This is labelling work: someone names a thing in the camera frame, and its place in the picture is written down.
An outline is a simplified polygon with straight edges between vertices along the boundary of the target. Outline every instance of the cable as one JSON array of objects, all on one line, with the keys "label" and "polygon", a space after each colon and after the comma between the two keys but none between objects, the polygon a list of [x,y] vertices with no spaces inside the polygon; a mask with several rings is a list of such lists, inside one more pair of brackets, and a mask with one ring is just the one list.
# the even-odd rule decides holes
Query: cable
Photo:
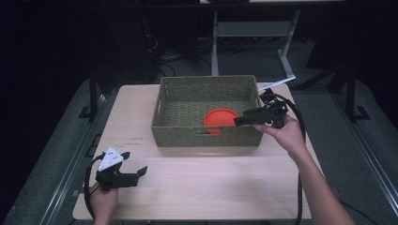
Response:
[{"label": "cable", "polygon": [[76,218],[74,218],[74,219],[69,223],[69,225],[72,225],[75,221],[76,221]]},{"label": "cable", "polygon": [[196,59],[199,59],[199,60],[203,61],[204,63],[206,63],[211,68],[210,63],[208,61],[206,61],[205,59],[203,59],[201,57],[196,57]]},{"label": "cable", "polygon": [[367,218],[367,219],[368,219],[369,221],[371,221],[374,225],[378,225],[378,223],[375,222],[372,218],[370,218],[370,217],[367,216],[366,214],[362,213],[360,210],[354,208],[352,205],[350,205],[350,204],[348,204],[348,203],[346,203],[346,202],[343,202],[343,201],[341,201],[341,200],[339,200],[339,202],[340,202],[342,205],[344,205],[344,206],[346,206],[346,207],[348,207],[348,208],[354,210],[355,212],[357,212],[357,213],[360,214],[361,216]]},{"label": "cable", "polygon": [[[283,97],[278,94],[270,94],[270,96],[282,99],[290,107],[290,109],[293,111],[293,113],[295,114],[295,116],[298,119],[298,123],[299,123],[300,129],[301,129],[301,134],[305,141],[306,140],[305,125],[304,125],[304,120],[302,119],[302,114],[299,111],[299,108],[295,104],[293,104],[293,102],[291,100],[287,99],[286,97]],[[300,224],[301,217],[302,217],[302,183],[301,183],[300,175],[298,174],[298,215],[296,217],[295,225]]]},{"label": "cable", "polygon": [[[234,50],[234,44],[238,46],[238,50]],[[240,45],[236,41],[226,41],[224,43],[221,43],[218,47],[218,53],[219,54],[238,54],[244,52],[244,48],[242,45]]]},{"label": "cable", "polygon": [[139,76],[140,74],[136,71],[131,70],[126,64],[124,64],[123,62],[121,62],[120,60],[118,60],[117,58],[115,58],[111,53],[107,52],[104,48],[102,48],[98,42],[93,39],[92,37],[90,37],[90,40],[92,43],[94,43],[101,51],[103,51],[106,55],[108,55],[108,57],[110,57],[111,59],[113,59],[115,62],[117,62],[121,67],[123,67],[127,72],[129,72],[130,74],[134,75],[134,76]]},{"label": "cable", "polygon": [[184,55],[182,54],[174,54],[174,55],[169,55],[169,56],[161,56],[162,60],[175,60],[175,59],[180,59],[182,58]]},{"label": "cable", "polygon": [[[164,66],[164,67],[170,68],[173,71],[173,76],[172,77],[176,76],[176,70],[173,67],[170,67],[169,65],[165,65],[165,64],[160,64],[160,66]],[[166,74],[163,71],[160,70],[160,72],[163,75],[163,77],[167,77]]]},{"label": "cable", "polygon": [[100,187],[100,185],[98,185],[93,191],[91,191],[90,196],[93,195],[93,193]]},{"label": "cable", "polygon": [[146,35],[146,37],[155,39],[155,46],[152,48],[152,51],[154,51],[158,47],[158,44],[159,44],[158,39],[152,35]]},{"label": "cable", "polygon": [[105,157],[105,153],[102,153],[101,155],[97,156],[90,162],[90,164],[87,166],[87,169],[85,170],[85,178],[84,178],[84,201],[85,201],[85,206],[88,209],[88,212],[90,213],[91,217],[95,219],[93,208],[91,207],[90,203],[90,191],[89,191],[89,183],[90,183],[90,174],[91,174],[91,169],[94,165],[94,163],[98,160],[102,160]]},{"label": "cable", "polygon": [[206,37],[206,41],[204,45],[198,47],[198,52],[212,47],[213,40],[210,37]]}]

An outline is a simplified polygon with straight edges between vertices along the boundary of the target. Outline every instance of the black cable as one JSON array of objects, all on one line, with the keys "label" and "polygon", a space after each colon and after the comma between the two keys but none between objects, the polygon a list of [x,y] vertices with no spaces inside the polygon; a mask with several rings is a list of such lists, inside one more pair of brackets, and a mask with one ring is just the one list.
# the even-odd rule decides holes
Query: black cable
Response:
[{"label": "black cable", "polygon": [[69,223],[69,225],[72,225],[75,221],[76,221],[76,218],[74,218],[74,219]]},{"label": "black cable", "polygon": [[[304,126],[304,121],[302,119],[302,115],[301,112],[299,111],[299,108],[296,107],[295,104],[293,104],[293,102],[291,102],[289,99],[280,96],[278,94],[272,94],[271,96],[277,97],[282,99],[293,111],[293,113],[296,115],[297,119],[298,119],[298,123],[300,125],[301,128],[301,133],[303,135],[304,141],[306,139],[306,135],[305,135],[305,126]],[[363,216],[364,218],[367,218],[369,221],[371,221],[374,225],[378,225],[377,222],[375,222],[373,219],[371,219],[369,216],[367,216],[366,214],[362,213],[360,210],[356,209],[354,206],[343,202],[341,200],[339,200],[340,203],[352,210],[354,210],[355,212],[357,212],[358,214],[360,214],[361,216]],[[298,174],[298,217],[296,219],[296,225],[300,224],[301,221],[301,214],[302,214],[302,184],[301,184],[301,179],[299,177]]]},{"label": "black cable", "polygon": [[102,153],[101,155],[97,156],[90,162],[90,164],[87,166],[87,169],[85,170],[85,178],[84,178],[84,201],[85,201],[85,206],[87,207],[88,212],[90,213],[91,217],[95,219],[93,208],[91,207],[91,202],[90,202],[90,191],[89,191],[89,183],[90,183],[90,174],[91,174],[91,169],[94,165],[94,163],[97,160],[102,160],[105,157],[105,153]]},{"label": "black cable", "polygon": [[96,190],[98,190],[98,188],[100,188],[100,185],[98,185],[93,191],[91,191],[90,196],[93,195],[93,193],[96,192]]},{"label": "black cable", "polygon": [[168,64],[168,63],[171,63],[171,62],[174,62],[174,61],[176,61],[176,60],[180,60],[180,59],[183,59],[183,58],[185,58],[186,56],[184,56],[184,55],[180,55],[180,56],[175,56],[174,58],[169,58],[169,59],[162,59],[161,60],[161,63],[162,64]]},{"label": "black cable", "polygon": [[166,74],[164,74],[164,72],[161,69],[159,69],[159,73],[161,74],[162,77],[167,77]]},{"label": "black cable", "polygon": [[115,62],[117,62],[122,68],[124,68],[127,72],[129,72],[131,75],[133,76],[140,76],[141,74],[139,74],[136,71],[131,70],[125,63],[121,62],[120,60],[118,60],[115,56],[113,56],[110,52],[108,52],[107,50],[105,50],[102,46],[100,46],[98,44],[98,42],[93,39],[92,37],[89,37],[90,41],[97,46],[97,48],[99,48],[102,52],[104,52],[109,58],[111,58],[112,60],[114,60]]},{"label": "black cable", "polygon": [[[226,39],[226,37],[218,37],[217,38],[217,43],[222,44],[222,42]],[[208,44],[205,46],[200,46],[198,48],[198,53],[211,53],[213,51],[213,40],[211,40]]]},{"label": "black cable", "polygon": [[[234,44],[238,46],[237,50],[234,50]],[[228,40],[224,43],[220,43],[217,52],[219,54],[238,54],[244,52],[244,48],[240,43],[236,41]]]},{"label": "black cable", "polygon": [[[286,97],[283,97],[278,94],[270,94],[270,96],[282,99],[290,107],[290,109],[293,111],[293,113],[295,114],[295,116],[298,119],[298,123],[299,123],[300,129],[301,129],[301,134],[305,141],[306,140],[305,125],[304,125],[304,120],[302,118],[302,114],[299,111],[299,108],[295,104],[293,104],[293,102],[291,100],[287,99]],[[298,174],[298,215],[296,217],[295,225],[300,224],[301,217],[302,217],[302,183],[301,183],[300,175]]]},{"label": "black cable", "polygon": [[160,66],[164,66],[164,67],[167,67],[167,68],[170,68],[172,71],[173,71],[173,76],[172,77],[175,77],[176,76],[176,70],[173,68],[173,67],[171,67],[171,66],[169,66],[169,65],[165,65],[165,64],[160,64]]},{"label": "black cable", "polygon": [[340,201],[340,203],[341,203],[342,205],[344,205],[344,206],[346,206],[346,207],[348,207],[348,208],[354,210],[355,212],[357,212],[357,213],[360,214],[361,216],[367,218],[367,219],[368,219],[369,221],[371,221],[374,225],[378,225],[378,223],[375,222],[372,218],[370,218],[370,217],[367,216],[366,214],[362,213],[360,210],[354,208],[354,206],[352,206],[352,205],[350,205],[350,204],[348,204],[348,203],[346,203],[346,202],[343,202],[343,201],[341,201],[341,200],[339,200],[339,201]]},{"label": "black cable", "polygon": [[196,57],[196,59],[199,59],[200,61],[206,63],[206,65],[208,65],[211,68],[211,65],[208,61],[206,61],[205,59],[201,58],[201,57]]}]

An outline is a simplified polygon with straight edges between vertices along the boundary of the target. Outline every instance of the orange plate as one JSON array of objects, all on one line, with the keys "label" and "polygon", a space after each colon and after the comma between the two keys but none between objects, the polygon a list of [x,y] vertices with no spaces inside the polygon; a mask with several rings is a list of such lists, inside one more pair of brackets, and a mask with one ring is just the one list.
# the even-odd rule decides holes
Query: orange plate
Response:
[{"label": "orange plate", "polygon": [[[208,112],[203,120],[203,124],[205,126],[234,126],[234,118],[237,117],[239,117],[237,112],[225,108],[219,108]],[[210,134],[219,134],[220,130],[208,129],[207,132]]]}]

